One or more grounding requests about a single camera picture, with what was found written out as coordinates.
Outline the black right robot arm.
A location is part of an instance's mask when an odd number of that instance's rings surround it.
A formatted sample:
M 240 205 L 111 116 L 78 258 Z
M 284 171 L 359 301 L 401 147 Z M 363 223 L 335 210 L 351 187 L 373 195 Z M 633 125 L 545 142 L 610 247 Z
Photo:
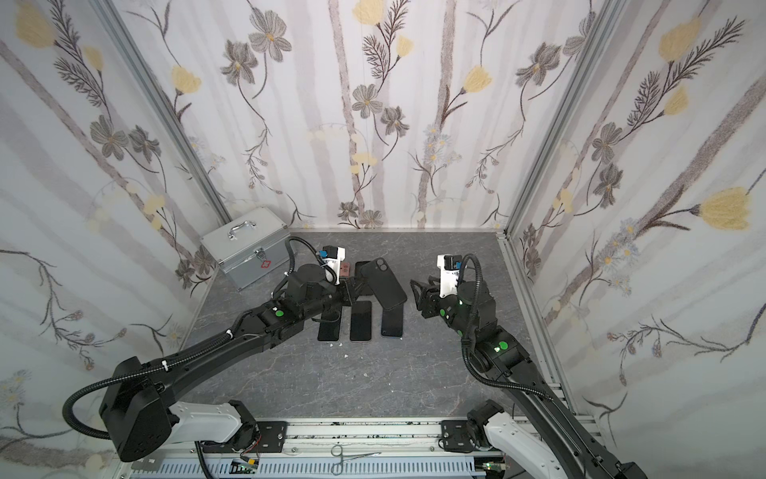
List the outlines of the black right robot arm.
M 586 430 L 530 353 L 500 325 L 478 257 L 446 255 L 438 267 L 439 277 L 410 283 L 417 311 L 425 319 L 440 317 L 455 331 L 468 373 L 508 394 L 535 429 L 524 431 L 509 411 L 488 400 L 467 416 L 473 444 L 503 452 L 534 478 L 644 477 L 636 463 L 621 461 Z

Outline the black phone case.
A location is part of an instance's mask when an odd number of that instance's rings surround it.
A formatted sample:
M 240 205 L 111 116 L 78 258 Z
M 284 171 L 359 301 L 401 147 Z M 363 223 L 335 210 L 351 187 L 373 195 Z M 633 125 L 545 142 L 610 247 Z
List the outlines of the black phone case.
M 371 297 L 373 295 L 371 286 L 363 273 L 365 265 L 368 264 L 369 261 L 357 261 L 354 265 L 355 291 L 357 291 L 359 297 Z
M 386 259 L 379 257 L 369 261 L 363 273 L 371 286 L 373 295 L 385 311 L 406 303 L 407 295 Z

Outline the phone with black screen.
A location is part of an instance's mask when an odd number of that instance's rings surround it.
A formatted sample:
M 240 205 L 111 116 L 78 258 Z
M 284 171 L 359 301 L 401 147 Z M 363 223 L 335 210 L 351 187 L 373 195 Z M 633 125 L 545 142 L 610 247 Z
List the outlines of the phone with black screen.
M 325 309 L 319 319 L 317 340 L 335 342 L 339 340 L 341 330 L 342 309 Z

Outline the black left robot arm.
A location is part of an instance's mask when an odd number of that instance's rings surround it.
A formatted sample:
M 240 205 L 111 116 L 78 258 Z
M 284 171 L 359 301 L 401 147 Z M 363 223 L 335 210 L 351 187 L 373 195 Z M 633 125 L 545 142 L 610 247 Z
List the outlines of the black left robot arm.
M 313 263 L 297 265 L 288 237 L 288 270 L 269 300 L 241 313 L 233 325 L 177 353 L 141 362 L 120 363 L 112 377 L 70 395 L 62 407 L 75 431 L 113 443 L 120 459 L 132 462 L 165 445 L 182 427 L 176 405 L 200 383 L 237 363 L 273 349 L 304 329 L 305 321 L 326 323 L 360 297 L 363 273 L 343 277 L 338 247 L 309 251 Z

